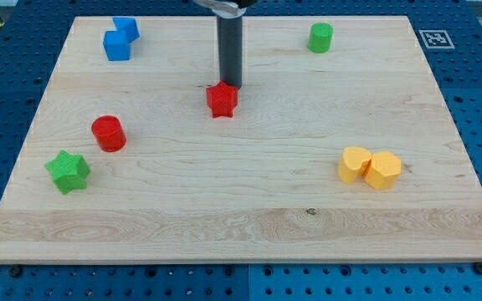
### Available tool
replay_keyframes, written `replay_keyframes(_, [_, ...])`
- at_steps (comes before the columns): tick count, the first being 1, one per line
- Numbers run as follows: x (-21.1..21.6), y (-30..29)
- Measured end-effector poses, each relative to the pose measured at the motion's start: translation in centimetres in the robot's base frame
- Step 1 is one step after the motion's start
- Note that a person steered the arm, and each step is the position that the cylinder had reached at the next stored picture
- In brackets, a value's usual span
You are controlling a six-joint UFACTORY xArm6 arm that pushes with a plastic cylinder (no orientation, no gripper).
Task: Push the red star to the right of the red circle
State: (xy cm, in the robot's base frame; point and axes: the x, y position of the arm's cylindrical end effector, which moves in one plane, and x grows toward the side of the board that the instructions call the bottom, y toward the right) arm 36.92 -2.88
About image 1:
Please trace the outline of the silver metal rod mount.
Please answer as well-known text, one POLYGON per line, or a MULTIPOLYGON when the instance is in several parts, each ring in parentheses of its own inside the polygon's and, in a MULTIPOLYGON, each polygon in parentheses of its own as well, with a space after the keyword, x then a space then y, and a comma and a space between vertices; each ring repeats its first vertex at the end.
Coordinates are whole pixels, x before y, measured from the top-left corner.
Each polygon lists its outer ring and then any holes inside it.
POLYGON ((193 0, 197 5, 210 9, 221 18, 238 18, 246 13, 248 7, 258 0, 193 0))

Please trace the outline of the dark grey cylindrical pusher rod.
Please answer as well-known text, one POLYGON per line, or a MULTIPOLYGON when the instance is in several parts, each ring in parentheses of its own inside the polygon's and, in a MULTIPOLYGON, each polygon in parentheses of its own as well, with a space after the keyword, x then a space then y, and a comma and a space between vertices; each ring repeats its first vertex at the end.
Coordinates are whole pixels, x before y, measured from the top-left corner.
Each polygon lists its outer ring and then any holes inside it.
POLYGON ((228 85, 242 87, 243 21, 217 16, 218 62, 220 79, 228 85))

